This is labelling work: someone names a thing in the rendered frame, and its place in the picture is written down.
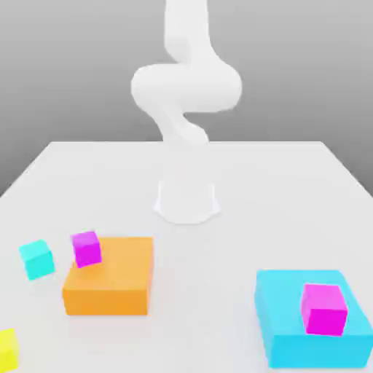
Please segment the large blue box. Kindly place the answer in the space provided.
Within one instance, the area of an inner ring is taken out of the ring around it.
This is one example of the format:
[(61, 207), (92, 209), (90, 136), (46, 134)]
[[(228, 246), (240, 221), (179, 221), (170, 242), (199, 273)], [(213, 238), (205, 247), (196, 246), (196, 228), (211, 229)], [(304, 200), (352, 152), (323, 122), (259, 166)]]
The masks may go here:
[[(348, 306), (340, 337), (308, 334), (301, 316), (306, 283), (338, 285)], [(256, 313), (270, 368), (364, 368), (373, 348), (373, 327), (338, 270), (260, 270)]]

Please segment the small yellow cube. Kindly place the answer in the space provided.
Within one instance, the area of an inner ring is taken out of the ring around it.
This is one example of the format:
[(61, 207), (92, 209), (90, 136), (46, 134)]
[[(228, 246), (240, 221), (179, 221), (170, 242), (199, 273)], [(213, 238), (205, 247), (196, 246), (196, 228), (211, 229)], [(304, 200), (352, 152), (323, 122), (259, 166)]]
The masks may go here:
[(19, 345), (14, 329), (0, 331), (0, 373), (18, 368)]

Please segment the large orange box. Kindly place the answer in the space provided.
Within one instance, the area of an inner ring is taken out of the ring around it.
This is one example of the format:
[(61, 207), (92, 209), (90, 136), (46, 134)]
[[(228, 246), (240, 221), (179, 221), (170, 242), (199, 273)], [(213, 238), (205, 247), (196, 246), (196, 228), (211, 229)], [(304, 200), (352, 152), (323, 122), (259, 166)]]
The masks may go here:
[(146, 315), (154, 269), (152, 237), (101, 237), (102, 262), (72, 264), (62, 287), (67, 315)]

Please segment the small cyan cube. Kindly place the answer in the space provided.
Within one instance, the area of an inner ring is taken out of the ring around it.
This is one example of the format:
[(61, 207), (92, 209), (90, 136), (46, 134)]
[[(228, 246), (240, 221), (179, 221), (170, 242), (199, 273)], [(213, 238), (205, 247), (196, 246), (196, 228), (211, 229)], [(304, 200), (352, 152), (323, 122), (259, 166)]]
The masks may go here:
[(29, 280), (54, 273), (53, 255), (45, 240), (22, 245), (19, 247), (19, 252)]

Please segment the small magenta cube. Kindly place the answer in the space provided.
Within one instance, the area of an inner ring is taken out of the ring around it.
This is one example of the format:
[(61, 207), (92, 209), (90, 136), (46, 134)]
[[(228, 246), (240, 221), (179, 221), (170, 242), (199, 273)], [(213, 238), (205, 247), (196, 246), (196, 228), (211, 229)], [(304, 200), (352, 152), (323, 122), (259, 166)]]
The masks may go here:
[(349, 309), (340, 286), (306, 283), (300, 313), (306, 334), (341, 337)]
[(101, 245), (94, 231), (81, 232), (71, 236), (75, 262), (78, 268), (102, 262)]

